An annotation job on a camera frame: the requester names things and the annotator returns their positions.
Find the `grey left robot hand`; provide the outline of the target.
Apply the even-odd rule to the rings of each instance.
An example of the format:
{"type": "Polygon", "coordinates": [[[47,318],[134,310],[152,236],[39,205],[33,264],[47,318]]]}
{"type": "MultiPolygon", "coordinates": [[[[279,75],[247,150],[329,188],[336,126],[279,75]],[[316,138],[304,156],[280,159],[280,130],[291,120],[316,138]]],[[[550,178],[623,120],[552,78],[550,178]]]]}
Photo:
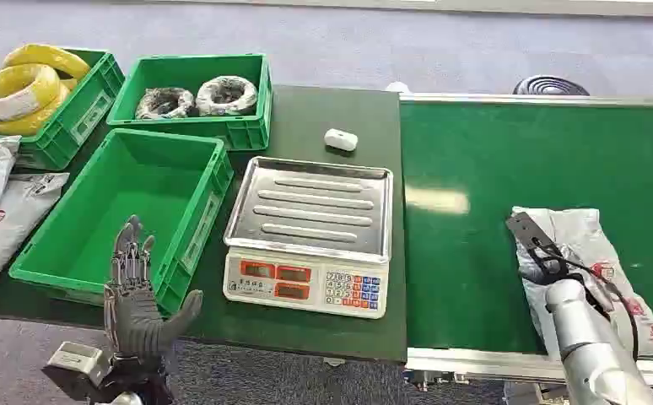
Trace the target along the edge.
{"type": "Polygon", "coordinates": [[[153,235],[140,241],[143,225],[129,217],[118,232],[111,256],[109,280],[104,285],[104,326],[115,354],[142,359],[159,358],[186,331],[202,309],[203,292],[195,289],[182,307],[164,319],[151,282],[153,235]]]}

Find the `dark right robot hand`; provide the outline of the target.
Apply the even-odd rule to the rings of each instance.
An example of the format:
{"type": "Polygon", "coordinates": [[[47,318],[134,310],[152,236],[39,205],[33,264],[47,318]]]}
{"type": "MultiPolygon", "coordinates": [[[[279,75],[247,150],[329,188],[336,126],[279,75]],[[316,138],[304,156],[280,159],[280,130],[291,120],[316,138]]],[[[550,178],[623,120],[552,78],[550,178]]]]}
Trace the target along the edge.
{"type": "Polygon", "coordinates": [[[519,267],[522,278],[549,285],[568,276],[568,265],[560,249],[527,213],[512,214],[505,224],[525,252],[519,267]]]}

